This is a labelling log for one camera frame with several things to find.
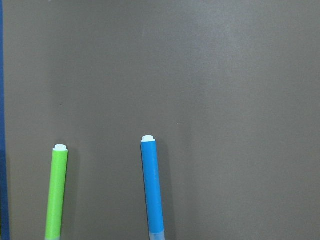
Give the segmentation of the green highlighter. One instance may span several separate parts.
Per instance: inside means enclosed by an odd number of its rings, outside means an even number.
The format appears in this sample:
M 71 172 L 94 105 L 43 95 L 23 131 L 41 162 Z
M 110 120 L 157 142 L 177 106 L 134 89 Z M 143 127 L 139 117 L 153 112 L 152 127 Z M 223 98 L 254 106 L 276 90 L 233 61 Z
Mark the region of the green highlighter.
M 59 240 L 61 238 L 67 163 L 67 146 L 64 144 L 56 144 L 52 149 L 44 237 L 46 240 Z

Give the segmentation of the blue highlighter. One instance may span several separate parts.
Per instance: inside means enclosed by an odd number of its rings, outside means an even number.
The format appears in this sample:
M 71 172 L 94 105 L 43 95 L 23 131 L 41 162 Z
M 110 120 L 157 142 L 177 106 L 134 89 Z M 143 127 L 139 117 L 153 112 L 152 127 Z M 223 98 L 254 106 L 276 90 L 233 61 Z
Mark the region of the blue highlighter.
M 140 142 L 149 238 L 164 240 L 165 227 L 160 188 L 157 142 L 145 135 Z

